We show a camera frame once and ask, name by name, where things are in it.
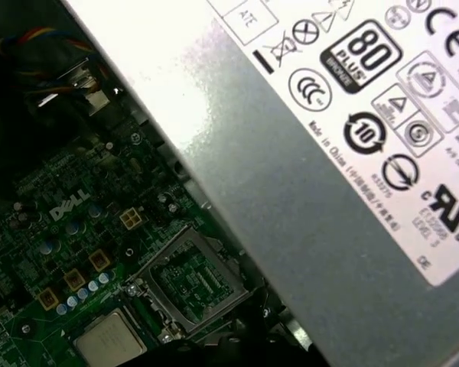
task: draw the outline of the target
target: green circuit board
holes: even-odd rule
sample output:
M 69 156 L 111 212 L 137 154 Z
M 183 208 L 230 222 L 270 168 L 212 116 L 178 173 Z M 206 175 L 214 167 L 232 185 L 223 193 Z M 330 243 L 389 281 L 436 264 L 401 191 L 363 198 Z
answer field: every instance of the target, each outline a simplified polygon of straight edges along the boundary
M 138 124 L 126 119 L 119 126 L 110 141 L 98 141 L 89 151 L 58 151 L 16 183 L 20 201 L 37 209 L 26 225 L 12 208 L 0 216 L 0 367 L 87 365 L 74 341 L 113 310 L 129 315 L 152 349 L 163 324 L 144 300 L 126 296 L 125 281 L 184 227 L 220 236 Z M 126 211 L 136 213 L 139 222 L 125 224 Z M 105 258 L 95 265 L 91 255 L 99 250 Z M 228 256 L 221 251 L 222 258 Z M 71 271 L 81 274 L 81 288 L 95 281 L 98 290 L 79 300 L 76 285 L 65 280 Z M 155 278 L 188 319 L 199 320 L 207 307 L 233 292 L 193 248 L 157 267 Z M 38 300 L 47 289 L 57 298 L 50 310 Z M 72 296 L 78 304 L 69 307 Z

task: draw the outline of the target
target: ce mark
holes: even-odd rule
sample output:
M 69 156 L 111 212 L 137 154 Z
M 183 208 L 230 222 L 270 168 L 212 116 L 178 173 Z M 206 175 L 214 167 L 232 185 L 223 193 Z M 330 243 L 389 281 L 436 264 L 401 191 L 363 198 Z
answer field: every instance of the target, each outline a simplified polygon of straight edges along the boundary
M 437 8 L 431 11 L 425 20 L 425 27 L 427 28 L 428 34 L 431 36 L 437 33 L 437 30 L 434 28 L 434 20 L 441 16 L 448 17 L 450 19 L 456 19 L 457 13 L 449 8 Z M 450 57 L 453 57 L 456 54 L 454 45 L 459 47 L 459 30 L 450 33 L 445 40 L 445 50 Z

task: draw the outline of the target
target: blue capacitor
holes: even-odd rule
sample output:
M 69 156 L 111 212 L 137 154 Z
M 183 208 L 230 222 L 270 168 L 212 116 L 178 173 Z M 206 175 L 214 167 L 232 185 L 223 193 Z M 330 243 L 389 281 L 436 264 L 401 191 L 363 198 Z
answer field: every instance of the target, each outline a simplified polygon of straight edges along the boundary
M 69 296 L 67 299 L 68 307 L 74 308 L 78 305 L 78 299 L 75 296 Z
M 46 239 L 39 245 L 39 252 L 43 255 L 50 255 L 60 251 L 61 242 L 57 239 Z
M 89 216 L 91 218 L 99 218 L 103 213 L 103 209 L 98 204 L 91 204 L 89 206 Z
M 68 312 L 68 307 L 66 304 L 58 304 L 56 306 L 56 313 L 60 316 L 66 315 Z
M 68 235 L 76 235 L 77 233 L 83 233 L 83 232 L 85 232 L 85 229 L 86 229 L 85 223 L 78 222 L 76 220 L 72 220 L 71 222 L 68 222 L 64 226 L 64 231 Z
M 99 283 L 96 281 L 91 281 L 89 282 L 88 288 L 91 292 L 97 292 L 99 290 Z
M 89 296 L 89 291 L 86 288 L 80 288 L 76 295 L 79 300 L 84 301 Z

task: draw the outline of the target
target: colorful wire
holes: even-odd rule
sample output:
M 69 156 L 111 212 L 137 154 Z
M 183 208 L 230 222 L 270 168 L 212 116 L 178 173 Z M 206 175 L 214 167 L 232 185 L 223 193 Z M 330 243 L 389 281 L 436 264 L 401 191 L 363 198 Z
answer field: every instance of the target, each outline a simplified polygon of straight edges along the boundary
M 74 47 L 78 48 L 79 50 L 92 53 L 94 50 L 85 42 L 79 41 L 76 38 L 72 37 L 68 33 L 64 33 L 58 31 L 55 28 L 51 27 L 36 27 L 32 28 L 31 30 L 25 32 L 21 36 L 10 36 L 0 38 L 0 54 L 3 57 L 7 57 L 6 49 L 13 45 L 22 45 L 26 44 L 27 42 L 34 40 L 39 37 L 64 37 L 69 44 L 72 44 Z

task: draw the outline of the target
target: warning triangle symbol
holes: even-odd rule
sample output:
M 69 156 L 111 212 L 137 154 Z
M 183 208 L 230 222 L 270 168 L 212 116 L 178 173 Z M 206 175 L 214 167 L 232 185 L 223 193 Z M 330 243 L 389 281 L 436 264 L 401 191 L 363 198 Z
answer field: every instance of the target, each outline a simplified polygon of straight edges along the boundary
M 435 81 L 435 77 L 437 76 L 436 72 L 430 72 L 430 73 L 423 73 L 422 78 L 428 82 L 430 85 L 433 85 Z
M 406 106 L 406 98 L 401 97 L 401 98 L 391 98 L 389 100 L 389 103 L 392 104 L 392 106 L 398 110 L 398 112 L 403 112 L 405 110 Z
M 311 17 L 313 18 L 314 21 L 318 23 L 321 29 L 325 31 L 325 33 L 328 33 L 331 29 L 331 26 L 334 23 L 335 16 L 337 13 L 331 12 L 331 11 L 321 11 L 318 13 L 313 13 Z

